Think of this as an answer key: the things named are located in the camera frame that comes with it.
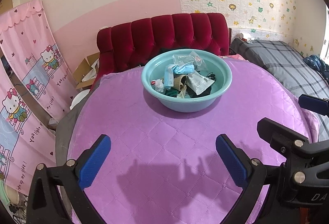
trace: tufted headboard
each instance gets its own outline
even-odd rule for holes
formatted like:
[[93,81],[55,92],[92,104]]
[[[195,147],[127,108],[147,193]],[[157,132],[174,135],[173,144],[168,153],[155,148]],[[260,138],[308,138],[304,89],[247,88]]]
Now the tufted headboard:
[[159,53],[178,48],[228,55],[229,33],[221,13],[179,13],[102,29],[97,34],[97,47],[98,79],[145,65]]

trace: blue face mask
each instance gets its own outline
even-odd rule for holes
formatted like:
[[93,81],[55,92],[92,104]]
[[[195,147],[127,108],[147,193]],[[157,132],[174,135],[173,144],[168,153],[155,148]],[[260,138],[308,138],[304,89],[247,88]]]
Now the blue face mask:
[[182,66],[179,65],[167,65],[164,70],[164,86],[173,87],[174,86],[174,74],[176,75],[187,75],[194,72],[193,62],[189,62]]
[[194,72],[193,62],[188,62],[183,66],[175,65],[172,68],[172,72],[176,75],[187,75]]

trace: purple quilted mat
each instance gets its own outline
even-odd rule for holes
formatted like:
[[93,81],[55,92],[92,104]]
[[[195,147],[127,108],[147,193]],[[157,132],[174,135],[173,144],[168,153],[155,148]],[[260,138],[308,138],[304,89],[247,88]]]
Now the purple quilted mat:
[[[195,113],[171,111],[144,91],[143,68],[102,78],[80,113],[68,158],[77,158],[100,134],[111,137],[111,152],[85,189],[107,223],[220,223],[242,191],[216,152],[221,133],[269,165],[284,158],[259,138],[263,117],[317,141],[317,118],[275,78],[247,61],[224,60],[232,70],[231,87]],[[266,191],[247,223],[255,220]]]

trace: blue gripper pad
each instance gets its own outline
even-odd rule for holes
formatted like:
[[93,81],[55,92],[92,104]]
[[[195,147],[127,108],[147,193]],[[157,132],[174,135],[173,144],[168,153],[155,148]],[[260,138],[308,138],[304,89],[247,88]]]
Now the blue gripper pad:
[[298,98],[298,104],[301,108],[307,109],[314,113],[318,113],[321,115],[329,114],[329,104],[327,101],[323,101],[322,99],[316,97],[309,97],[306,95],[301,95]]
[[216,139],[216,150],[235,185],[245,188],[248,185],[247,169],[221,135]]
[[85,162],[84,166],[79,171],[78,184],[81,189],[91,186],[110,150],[111,139],[108,136],[104,136],[102,141],[98,144],[88,160]]

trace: gray blanket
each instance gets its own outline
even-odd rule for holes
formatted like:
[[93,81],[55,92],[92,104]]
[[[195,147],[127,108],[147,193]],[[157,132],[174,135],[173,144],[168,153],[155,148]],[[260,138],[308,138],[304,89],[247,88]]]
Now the gray blanket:
[[[303,57],[282,41],[255,40],[248,44],[236,38],[230,48],[243,58],[271,73],[293,95],[308,94],[329,98],[323,77],[303,62]],[[320,121],[319,141],[329,139],[329,118],[316,114]]]
[[[79,114],[85,105],[90,95],[99,87],[100,79],[96,82],[92,91],[88,93],[65,117],[61,119],[56,128],[55,156],[56,165],[62,166],[67,161],[67,152],[70,145],[70,140],[74,130],[75,123]],[[63,187],[60,188],[60,193],[63,199],[64,206],[72,216],[72,207]]]

